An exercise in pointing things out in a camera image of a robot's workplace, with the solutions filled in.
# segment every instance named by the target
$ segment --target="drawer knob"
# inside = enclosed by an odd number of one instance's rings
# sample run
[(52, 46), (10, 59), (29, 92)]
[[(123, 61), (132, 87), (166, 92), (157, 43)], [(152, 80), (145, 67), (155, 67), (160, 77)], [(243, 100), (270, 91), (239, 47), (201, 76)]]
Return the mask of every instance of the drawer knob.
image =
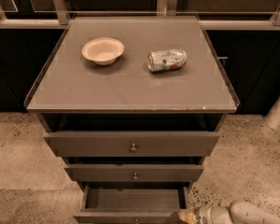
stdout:
[(133, 173), (133, 180), (138, 180), (138, 174), (137, 173)]
[(136, 151), (137, 151), (136, 145), (132, 144), (131, 147), (130, 147), (130, 152), (135, 153)]

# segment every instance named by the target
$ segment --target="floor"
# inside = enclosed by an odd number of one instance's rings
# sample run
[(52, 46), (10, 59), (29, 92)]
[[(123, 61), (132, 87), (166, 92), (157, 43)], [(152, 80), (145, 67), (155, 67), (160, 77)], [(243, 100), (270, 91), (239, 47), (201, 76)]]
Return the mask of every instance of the floor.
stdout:
[[(0, 113), (0, 224), (76, 223), (82, 192), (42, 138), (35, 115)], [(280, 217), (280, 127), (229, 115), (189, 203), (244, 199)]]

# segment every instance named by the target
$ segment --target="bowl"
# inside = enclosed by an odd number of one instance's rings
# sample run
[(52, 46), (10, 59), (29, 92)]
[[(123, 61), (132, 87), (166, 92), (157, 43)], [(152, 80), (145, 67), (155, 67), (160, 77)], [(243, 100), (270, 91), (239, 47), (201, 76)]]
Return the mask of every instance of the bowl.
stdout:
[(102, 37), (85, 44), (82, 55), (100, 65), (113, 63), (124, 51), (123, 44), (117, 39)]

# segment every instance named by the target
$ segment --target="silver can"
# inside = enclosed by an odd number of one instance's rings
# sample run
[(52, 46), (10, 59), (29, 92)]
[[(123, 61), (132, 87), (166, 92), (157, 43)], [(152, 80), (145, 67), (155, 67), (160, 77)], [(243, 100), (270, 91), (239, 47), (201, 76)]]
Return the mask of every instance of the silver can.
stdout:
[(148, 54), (148, 68), (151, 72), (176, 70), (183, 67), (187, 61), (187, 53), (182, 49), (166, 49)]

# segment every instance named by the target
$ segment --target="white pole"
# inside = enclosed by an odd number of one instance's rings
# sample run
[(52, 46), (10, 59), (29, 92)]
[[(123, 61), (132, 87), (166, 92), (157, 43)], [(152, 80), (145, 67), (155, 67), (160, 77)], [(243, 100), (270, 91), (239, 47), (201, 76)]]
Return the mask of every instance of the white pole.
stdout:
[(272, 129), (276, 129), (280, 125), (280, 97), (273, 105), (269, 113), (264, 117), (265, 123)]

